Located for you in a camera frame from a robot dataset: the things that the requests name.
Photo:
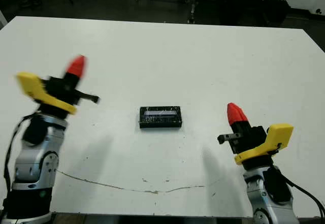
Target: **crack on table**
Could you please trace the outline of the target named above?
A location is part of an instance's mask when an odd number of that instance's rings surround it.
[[[152,191],[152,190],[139,190],[139,189],[132,189],[132,188],[124,188],[124,187],[114,186],[114,185],[110,185],[110,184],[106,184],[106,183],[100,183],[100,182],[95,182],[95,181],[75,177],[75,176],[72,176],[72,175],[70,175],[68,173],[59,171],[59,170],[56,170],[56,171],[63,174],[63,175],[65,175],[65,176],[67,176],[67,177],[73,178],[75,180],[83,181],[83,182],[97,184],[97,185],[104,186],[104,187],[111,187],[111,188],[115,188],[115,189],[118,189],[118,190],[133,191],[133,192],[140,192],[140,193],[147,193],[147,194],[154,194],[154,195],[158,195],[159,193],[168,194],[168,193],[178,191],[178,190],[182,190],[182,189],[207,187],[207,186],[214,185],[215,183],[217,183],[219,181],[219,180],[216,180],[216,181],[214,181],[214,182],[212,182],[212,183],[210,183],[208,185],[194,185],[194,186],[178,187],[178,188],[174,188],[174,189],[171,189],[171,190],[168,190],[168,191],[160,191],[160,190]]]

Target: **black box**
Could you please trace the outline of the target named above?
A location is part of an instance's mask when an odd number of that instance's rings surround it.
[[[182,116],[179,106],[140,107],[140,128],[181,127]]]

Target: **white table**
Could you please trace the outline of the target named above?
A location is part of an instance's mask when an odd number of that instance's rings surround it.
[[[325,200],[325,54],[303,30],[16,17],[0,31],[2,149],[36,107],[15,74],[61,76],[79,53],[89,59],[79,89],[102,100],[83,101],[68,117],[52,211],[251,216],[244,169],[229,145],[216,142],[231,132],[229,102],[251,125],[295,126],[274,161]],[[140,130],[139,107],[164,105],[181,106],[182,128]],[[312,200],[292,192],[297,216],[319,215]]]

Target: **wire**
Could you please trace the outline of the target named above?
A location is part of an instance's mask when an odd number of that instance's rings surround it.
[[[284,181],[289,184],[291,187],[295,187],[296,189],[300,190],[301,192],[303,192],[304,194],[306,194],[308,197],[310,197],[313,201],[315,201],[315,203],[317,204],[319,211],[320,211],[320,223],[321,224],[325,224],[325,208],[324,205],[314,196],[312,195],[310,192],[306,191],[305,189],[303,189],[302,187],[296,185],[295,183],[293,183],[292,181],[290,181],[289,179],[287,179],[279,170],[277,170],[274,166],[272,166],[276,172],[284,179]]]
[[[12,143],[14,142],[14,139],[17,135],[17,133],[19,132],[19,129],[21,127],[21,124],[27,120],[27,119],[30,119],[32,118],[34,115],[35,115],[36,112],[34,112],[33,114],[31,115],[28,115],[28,116],[24,116],[21,121],[17,124],[17,126],[15,127],[15,130],[12,134],[12,137],[11,137],[11,140],[10,140],[10,143],[9,143],[9,147],[8,147],[8,150],[7,150],[7,154],[6,154],[6,160],[5,160],[5,169],[4,169],[4,178],[5,178],[5,181],[6,181],[6,186],[7,186],[7,199],[9,197],[9,193],[10,193],[10,189],[11,189],[11,180],[10,180],[10,174],[9,174],[9,169],[8,169],[8,163],[9,163],[9,160],[10,160],[10,155],[11,155],[11,149],[12,149]],[[4,209],[2,210],[1,212],[1,215],[0,215],[0,222],[1,220],[3,219],[3,217],[5,216],[6,214],[6,210],[5,210],[5,206],[4,206]]]

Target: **red gripper tip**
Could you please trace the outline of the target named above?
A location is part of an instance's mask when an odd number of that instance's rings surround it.
[[[228,104],[227,115],[228,115],[228,122],[230,126],[237,121],[248,121],[242,109],[237,105],[235,105],[234,103]]]
[[[74,74],[79,78],[81,78],[83,75],[85,64],[86,64],[86,57],[83,55],[79,55],[71,62],[70,66],[67,69],[67,73]]]

